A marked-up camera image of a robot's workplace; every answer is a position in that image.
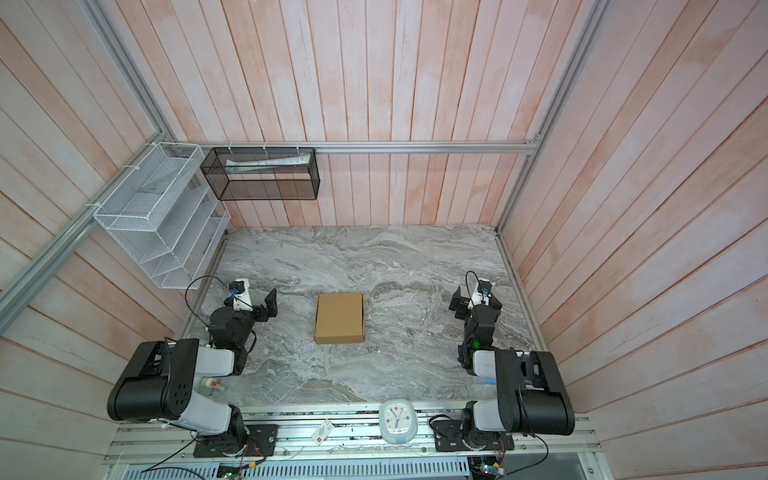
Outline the paper in black basket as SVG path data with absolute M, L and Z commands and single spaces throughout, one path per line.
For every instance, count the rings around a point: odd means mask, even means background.
M 227 160 L 225 163 L 225 171 L 227 174 L 301 173 L 303 170 L 309 168 L 311 161 L 312 156 L 309 154 L 248 161 Z

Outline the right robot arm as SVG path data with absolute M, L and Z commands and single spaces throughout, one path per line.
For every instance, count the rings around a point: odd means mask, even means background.
M 493 345 L 502 304 L 492 284 L 481 281 L 468 296 L 457 289 L 449 310 L 463 321 L 464 338 L 457 347 L 461 367 L 496 386 L 495 399 L 466 404 L 463 440 L 482 446 L 503 433 L 572 434 L 575 413 L 554 356 Z

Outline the white paper tag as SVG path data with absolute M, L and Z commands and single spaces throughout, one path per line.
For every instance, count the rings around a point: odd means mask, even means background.
M 334 430 L 335 425 L 328 419 L 325 419 L 313 432 L 312 440 L 315 444 L 322 444 Z

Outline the white round clock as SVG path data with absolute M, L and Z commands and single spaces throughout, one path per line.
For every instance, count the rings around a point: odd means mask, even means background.
M 418 431 L 418 415 L 413 404 L 406 399 L 392 399 L 379 408 L 379 426 L 382 439 L 394 445 L 413 440 Z

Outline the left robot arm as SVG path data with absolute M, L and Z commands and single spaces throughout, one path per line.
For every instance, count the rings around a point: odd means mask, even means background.
M 141 343 L 107 400 L 116 421 L 159 421 L 201 437 L 247 433 L 238 407 L 218 403 L 195 390 L 202 378 L 239 376 L 256 343 L 254 325 L 278 314 L 277 290 L 261 305 L 250 303 L 244 279 L 229 284 L 230 297 L 210 316 L 211 344 L 197 338 Z

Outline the brown cardboard box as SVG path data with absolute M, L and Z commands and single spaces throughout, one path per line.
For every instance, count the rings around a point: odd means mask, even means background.
M 364 295 L 333 293 L 318 296 L 314 326 L 317 344 L 355 344 L 365 340 Z

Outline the aluminium rail front frame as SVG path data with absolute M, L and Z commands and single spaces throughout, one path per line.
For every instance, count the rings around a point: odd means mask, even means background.
M 108 479 L 398 479 L 577 478 L 612 476 L 592 422 L 576 417 L 569 436 L 514 433 L 514 450 L 438 452 L 428 420 L 460 416 L 462 400 L 414 404 L 418 431 L 394 445 L 380 433 L 376 403 L 243 408 L 246 423 L 279 426 L 274 454 L 194 458 L 193 433 L 159 424 L 122 424 L 105 454 Z M 325 420 L 334 430 L 322 444 L 312 434 Z

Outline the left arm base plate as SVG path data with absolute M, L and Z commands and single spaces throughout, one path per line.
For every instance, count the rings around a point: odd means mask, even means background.
M 278 429 L 277 424 L 246 423 L 220 435 L 203 436 L 197 441 L 193 457 L 270 457 L 274 454 Z

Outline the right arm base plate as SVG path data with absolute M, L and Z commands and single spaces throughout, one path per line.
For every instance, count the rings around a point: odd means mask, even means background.
M 481 431 L 469 421 L 455 420 L 443 414 L 431 417 L 428 425 L 438 452 L 493 450 L 505 453 L 514 450 L 514 440 L 509 432 Z

